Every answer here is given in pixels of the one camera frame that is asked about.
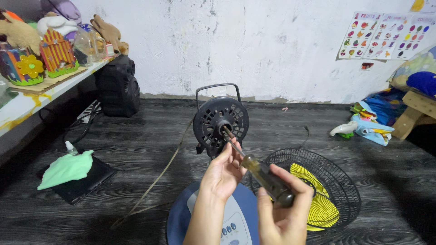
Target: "educational poster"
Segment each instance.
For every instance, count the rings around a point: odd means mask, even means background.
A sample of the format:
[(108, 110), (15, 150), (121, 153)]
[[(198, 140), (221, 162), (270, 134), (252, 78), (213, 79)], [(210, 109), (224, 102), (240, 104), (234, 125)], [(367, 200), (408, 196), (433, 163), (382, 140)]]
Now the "educational poster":
[(411, 17), (412, 14), (384, 14), (364, 58), (390, 60), (398, 38), (407, 31)]
[(433, 15), (414, 15), (409, 27), (399, 37), (392, 59), (408, 60), (417, 54), (421, 42), (428, 38), (430, 30), (436, 28), (435, 21), (436, 18)]
[(436, 0), (415, 0), (410, 11), (421, 13), (436, 13)]
[(342, 41), (338, 57), (340, 59), (361, 59), (382, 17), (383, 13), (356, 11)]

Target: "white wall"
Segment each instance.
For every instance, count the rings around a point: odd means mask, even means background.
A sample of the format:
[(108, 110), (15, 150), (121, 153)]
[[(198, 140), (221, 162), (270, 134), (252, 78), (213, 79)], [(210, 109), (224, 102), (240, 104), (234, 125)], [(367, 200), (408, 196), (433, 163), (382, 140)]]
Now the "white wall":
[(193, 95), (204, 85), (234, 82), (256, 100), (350, 103), (387, 88), (402, 63), (375, 61), (361, 71), (364, 60), (335, 61), (353, 12), (407, 13), (413, 0), (73, 2), (84, 21), (99, 14), (121, 30), (142, 93)]

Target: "shelf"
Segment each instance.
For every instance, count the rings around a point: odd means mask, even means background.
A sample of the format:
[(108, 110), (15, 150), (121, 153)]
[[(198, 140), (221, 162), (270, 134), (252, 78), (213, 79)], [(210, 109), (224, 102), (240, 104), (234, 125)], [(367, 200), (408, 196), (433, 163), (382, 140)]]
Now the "shelf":
[(0, 137), (22, 123), (41, 108), (48, 105), (57, 97), (67, 92), (83, 79), (105, 66), (111, 58), (94, 63), (79, 75), (55, 86), (41, 95), (18, 92), (18, 95), (0, 109)]

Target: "wooden floor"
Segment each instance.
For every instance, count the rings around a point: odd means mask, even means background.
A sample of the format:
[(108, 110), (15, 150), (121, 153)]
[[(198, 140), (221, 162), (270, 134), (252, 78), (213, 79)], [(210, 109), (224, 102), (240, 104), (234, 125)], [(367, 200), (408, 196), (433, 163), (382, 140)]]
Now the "wooden floor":
[[(310, 137), (303, 148), (333, 160), (358, 187), (362, 208), (357, 219), (341, 232), (310, 233), (308, 244), (436, 244), (434, 156), (398, 139), (384, 147), (361, 136), (329, 136), (348, 122), (349, 105), (244, 105), (250, 117), (246, 153), (265, 159), (275, 150), (297, 147), (306, 139), (307, 125)], [(289, 110), (283, 113), (285, 106)], [(51, 190), (36, 190), (36, 172), (66, 153), (61, 131), (49, 127), (0, 168), (0, 244), (166, 244), (171, 204), (131, 216), (115, 231), (109, 227), (164, 169), (195, 112), (192, 100), (143, 99), (132, 118), (99, 117), (77, 146), (94, 150), (118, 173), (75, 206)], [(201, 179), (209, 158), (205, 152), (196, 154), (196, 144), (189, 129), (176, 159), (141, 208), (173, 202)]]

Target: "black speaker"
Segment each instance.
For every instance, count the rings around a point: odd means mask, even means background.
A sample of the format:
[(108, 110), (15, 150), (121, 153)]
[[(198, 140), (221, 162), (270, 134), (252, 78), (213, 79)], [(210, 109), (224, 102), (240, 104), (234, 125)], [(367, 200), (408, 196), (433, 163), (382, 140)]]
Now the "black speaker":
[(105, 65), (95, 84), (106, 116), (131, 117), (139, 110), (140, 89), (135, 75), (135, 62), (120, 55)]

